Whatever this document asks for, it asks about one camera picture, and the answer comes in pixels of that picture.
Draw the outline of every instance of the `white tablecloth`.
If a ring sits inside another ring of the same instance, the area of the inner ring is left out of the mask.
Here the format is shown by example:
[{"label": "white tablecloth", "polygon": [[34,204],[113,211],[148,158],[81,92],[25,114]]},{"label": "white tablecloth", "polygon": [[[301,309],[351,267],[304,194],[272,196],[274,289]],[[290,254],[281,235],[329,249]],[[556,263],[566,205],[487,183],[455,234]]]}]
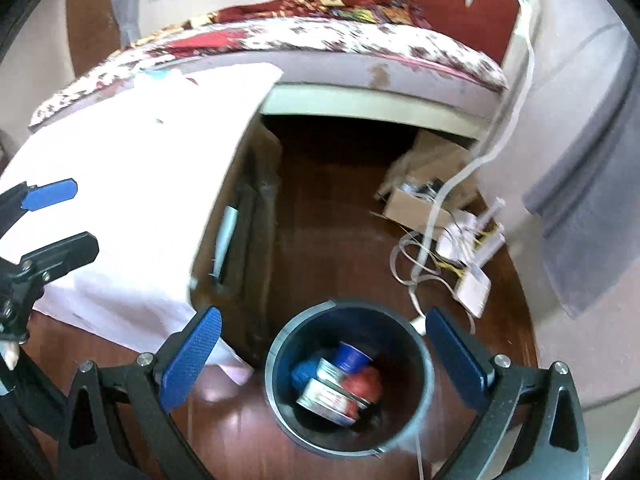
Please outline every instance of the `white tablecloth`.
[{"label": "white tablecloth", "polygon": [[[156,351],[191,319],[192,265],[238,142],[282,72],[270,64],[141,81],[30,137],[0,178],[78,183],[68,202],[28,212],[0,239],[0,256],[89,231],[95,262],[46,286],[35,308],[132,350]],[[208,364],[251,375],[222,339]]]}]

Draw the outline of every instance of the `red blanket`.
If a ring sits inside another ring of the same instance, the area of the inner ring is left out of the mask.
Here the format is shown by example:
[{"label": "red blanket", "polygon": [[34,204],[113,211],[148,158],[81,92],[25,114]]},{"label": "red blanket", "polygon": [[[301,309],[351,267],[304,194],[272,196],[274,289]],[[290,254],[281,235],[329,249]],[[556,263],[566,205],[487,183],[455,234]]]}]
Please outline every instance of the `red blanket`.
[{"label": "red blanket", "polygon": [[213,23],[279,16],[337,18],[431,28],[420,8],[408,0],[273,0],[255,5],[227,7],[207,15]]}]

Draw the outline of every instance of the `blue cup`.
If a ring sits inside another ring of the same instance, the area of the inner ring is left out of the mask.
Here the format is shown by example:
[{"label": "blue cup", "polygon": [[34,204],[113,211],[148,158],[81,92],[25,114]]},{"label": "blue cup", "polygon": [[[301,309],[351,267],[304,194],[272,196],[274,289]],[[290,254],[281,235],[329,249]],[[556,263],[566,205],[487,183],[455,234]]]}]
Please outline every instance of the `blue cup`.
[{"label": "blue cup", "polygon": [[346,374],[357,374],[366,368],[371,362],[371,358],[358,350],[355,346],[340,341],[340,345],[335,353],[332,365],[340,368]]}]

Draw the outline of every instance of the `red headboard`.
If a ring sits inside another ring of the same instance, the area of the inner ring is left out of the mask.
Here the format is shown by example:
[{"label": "red headboard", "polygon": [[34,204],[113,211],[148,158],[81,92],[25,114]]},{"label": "red headboard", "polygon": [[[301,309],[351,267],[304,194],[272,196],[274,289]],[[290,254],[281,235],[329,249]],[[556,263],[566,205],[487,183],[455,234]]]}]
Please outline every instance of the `red headboard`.
[{"label": "red headboard", "polygon": [[518,17],[518,0],[413,0],[424,9],[431,27],[481,50],[502,63],[513,26]]}]

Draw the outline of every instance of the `bucket rim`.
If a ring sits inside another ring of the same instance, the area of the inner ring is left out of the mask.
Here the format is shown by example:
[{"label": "bucket rim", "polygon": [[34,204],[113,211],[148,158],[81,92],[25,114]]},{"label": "bucket rim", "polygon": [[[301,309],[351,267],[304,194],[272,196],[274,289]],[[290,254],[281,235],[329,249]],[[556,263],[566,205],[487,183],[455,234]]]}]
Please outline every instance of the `bucket rim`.
[{"label": "bucket rim", "polygon": [[[275,392],[273,389],[273,372],[276,365],[278,353],[282,348],[284,341],[287,337],[298,327],[300,327],[304,322],[308,321],[310,318],[317,316],[327,310],[332,308],[349,308],[349,307],[364,307],[370,310],[376,310],[381,312],[393,320],[397,321],[400,325],[404,326],[407,332],[412,336],[414,341],[416,342],[417,347],[420,349],[420,357],[422,359],[422,364],[425,370],[425,381],[426,387],[422,393],[420,398],[420,402],[418,403],[418,407],[416,408],[414,414],[411,416],[409,421],[398,431],[392,438],[383,442],[379,446],[373,449],[364,449],[360,451],[338,451],[333,449],[327,449],[325,447],[316,446],[311,442],[303,440],[296,431],[294,431],[287,421],[284,419],[280,411],[277,409],[277,404],[275,400]],[[433,390],[434,390],[434,378],[435,373],[433,370],[433,362],[431,361],[431,355],[425,344],[422,337],[417,333],[415,328],[403,317],[400,316],[397,312],[393,311],[389,307],[386,307],[379,303],[373,303],[371,301],[365,300],[327,300],[324,303],[317,304],[315,306],[309,307],[304,310],[294,318],[292,318],[283,328],[278,332],[278,335],[274,339],[271,348],[269,349],[269,354],[267,355],[267,362],[264,369],[264,386],[266,393],[267,404],[269,405],[273,415],[276,418],[277,424],[280,426],[280,429],[287,434],[287,436],[293,440],[296,444],[304,447],[305,449],[314,452],[316,454],[324,455],[324,456],[340,456],[344,458],[354,458],[358,456],[372,456],[372,455],[380,455],[390,449],[393,449],[397,446],[402,440],[414,434],[416,431],[420,430],[420,424],[424,420],[426,416],[427,410],[431,405],[431,400],[433,399]]]}]

